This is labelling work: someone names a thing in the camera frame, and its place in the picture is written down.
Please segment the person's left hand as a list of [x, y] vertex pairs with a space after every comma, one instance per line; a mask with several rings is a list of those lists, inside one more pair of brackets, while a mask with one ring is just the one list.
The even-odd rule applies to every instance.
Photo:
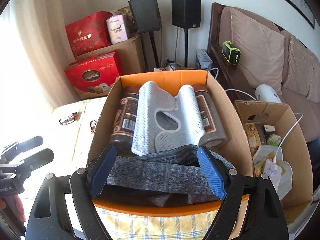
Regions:
[[13, 210], [14, 214], [20, 219], [21, 222], [26, 222], [25, 211], [22, 201], [18, 195], [9, 197], [8, 199], [0, 199], [1, 210], [5, 209], [9, 204], [9, 207]]

